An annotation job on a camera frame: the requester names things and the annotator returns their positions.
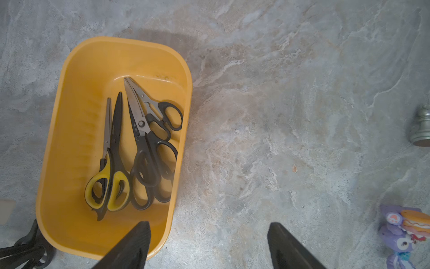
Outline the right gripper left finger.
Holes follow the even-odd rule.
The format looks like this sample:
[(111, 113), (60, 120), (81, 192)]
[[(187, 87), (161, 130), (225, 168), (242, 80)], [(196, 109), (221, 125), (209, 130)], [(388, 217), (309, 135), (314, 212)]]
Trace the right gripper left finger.
[(141, 221), (92, 268), (144, 269), (150, 243), (150, 224)]

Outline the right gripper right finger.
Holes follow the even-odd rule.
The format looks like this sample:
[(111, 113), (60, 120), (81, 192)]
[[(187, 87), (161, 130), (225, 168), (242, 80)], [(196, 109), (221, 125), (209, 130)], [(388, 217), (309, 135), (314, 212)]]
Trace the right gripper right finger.
[(271, 223), (267, 237), (274, 269), (326, 269), (281, 223)]

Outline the yellow handled scissors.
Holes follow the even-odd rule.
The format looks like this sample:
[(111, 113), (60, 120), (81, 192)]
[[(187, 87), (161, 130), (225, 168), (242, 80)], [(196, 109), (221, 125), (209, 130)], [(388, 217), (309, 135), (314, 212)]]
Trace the yellow handled scissors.
[(101, 160), (104, 167), (93, 176), (85, 188), (85, 201), (96, 212), (97, 221), (106, 213), (118, 212), (128, 206), (132, 198), (131, 177), (120, 156), (120, 138), (123, 122), (123, 94), (115, 102), (110, 124), (109, 146)]

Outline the large black handled scissors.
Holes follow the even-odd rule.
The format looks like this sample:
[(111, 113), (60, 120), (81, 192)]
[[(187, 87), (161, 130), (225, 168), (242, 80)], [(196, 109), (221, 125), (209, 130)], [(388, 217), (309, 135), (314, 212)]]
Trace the large black handled scissors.
[(167, 108), (174, 108), (181, 119), (180, 109), (168, 101), (158, 102), (149, 97), (146, 92), (131, 78), (124, 78), (128, 108), (131, 119), (137, 153), (131, 175), (145, 187), (156, 187), (161, 178), (172, 179), (174, 172), (162, 160), (157, 149), (167, 146), (178, 157), (177, 149), (169, 142), (171, 131), (179, 131), (180, 124), (174, 127)]

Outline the small black handled scissors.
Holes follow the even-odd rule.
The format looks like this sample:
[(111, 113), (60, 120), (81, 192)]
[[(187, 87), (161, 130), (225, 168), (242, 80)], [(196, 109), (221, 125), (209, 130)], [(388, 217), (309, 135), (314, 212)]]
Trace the small black handled scissors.
[(26, 236), (11, 247), (1, 248), (1, 268), (44, 269), (55, 255), (56, 249), (44, 238), (35, 219)]

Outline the yellow plastic storage box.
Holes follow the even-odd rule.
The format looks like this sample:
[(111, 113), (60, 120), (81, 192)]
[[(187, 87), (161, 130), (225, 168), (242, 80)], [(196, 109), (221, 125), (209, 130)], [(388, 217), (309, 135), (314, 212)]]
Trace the yellow plastic storage box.
[(56, 249), (105, 256), (146, 221), (146, 258), (170, 234), (193, 92), (172, 48), (97, 37), (67, 57), (37, 196), (37, 222)]

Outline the black bladed black scissors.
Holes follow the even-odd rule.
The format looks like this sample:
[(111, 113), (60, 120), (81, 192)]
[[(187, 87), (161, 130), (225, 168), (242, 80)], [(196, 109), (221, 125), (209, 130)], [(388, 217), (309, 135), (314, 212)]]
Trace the black bladed black scissors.
[(161, 203), (170, 201), (169, 196), (162, 195), (160, 185), (163, 178), (173, 180), (175, 172), (164, 162), (159, 153), (159, 148), (161, 146), (168, 147), (175, 158), (178, 157), (178, 151), (172, 143), (159, 138), (153, 130), (141, 135), (132, 115), (130, 100), (128, 100), (128, 109), (137, 146), (137, 153), (130, 174), (133, 180), (136, 179), (145, 188), (147, 195), (147, 202), (144, 205), (140, 205), (135, 198), (131, 199), (131, 202), (136, 209), (145, 210), (152, 205), (154, 200)]

